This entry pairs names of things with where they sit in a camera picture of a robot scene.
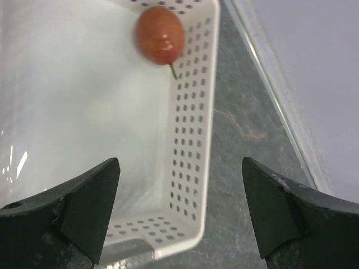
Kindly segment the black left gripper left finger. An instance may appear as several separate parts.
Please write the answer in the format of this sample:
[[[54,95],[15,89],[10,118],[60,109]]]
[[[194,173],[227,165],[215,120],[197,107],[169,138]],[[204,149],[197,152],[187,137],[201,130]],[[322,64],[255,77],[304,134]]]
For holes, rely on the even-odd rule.
[[[120,167],[110,158],[1,208],[1,268],[93,268],[99,263]]]

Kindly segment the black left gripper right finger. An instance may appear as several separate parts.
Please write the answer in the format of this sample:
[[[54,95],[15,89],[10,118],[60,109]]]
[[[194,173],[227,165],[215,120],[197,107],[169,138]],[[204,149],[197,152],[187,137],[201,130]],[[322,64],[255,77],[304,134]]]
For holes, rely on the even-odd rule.
[[[242,175],[268,268],[358,268],[358,204],[286,178],[251,157],[243,159]]]

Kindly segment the white plastic basket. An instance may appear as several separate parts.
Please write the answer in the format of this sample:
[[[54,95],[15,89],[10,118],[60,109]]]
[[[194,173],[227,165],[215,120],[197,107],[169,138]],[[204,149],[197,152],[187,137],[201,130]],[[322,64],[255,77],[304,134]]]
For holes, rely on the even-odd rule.
[[[171,66],[136,47],[136,21],[155,6],[185,30]],[[115,157],[100,267],[134,268],[198,245],[219,21],[218,1],[2,1],[1,205]]]

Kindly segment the brown toy fruit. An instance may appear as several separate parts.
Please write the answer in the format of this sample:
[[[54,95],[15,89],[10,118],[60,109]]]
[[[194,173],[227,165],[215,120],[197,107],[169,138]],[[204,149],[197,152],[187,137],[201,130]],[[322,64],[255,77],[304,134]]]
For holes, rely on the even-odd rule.
[[[135,25],[135,41],[140,53],[160,66],[169,66],[174,79],[174,62],[185,47],[185,30],[180,19],[163,6],[144,10]]]

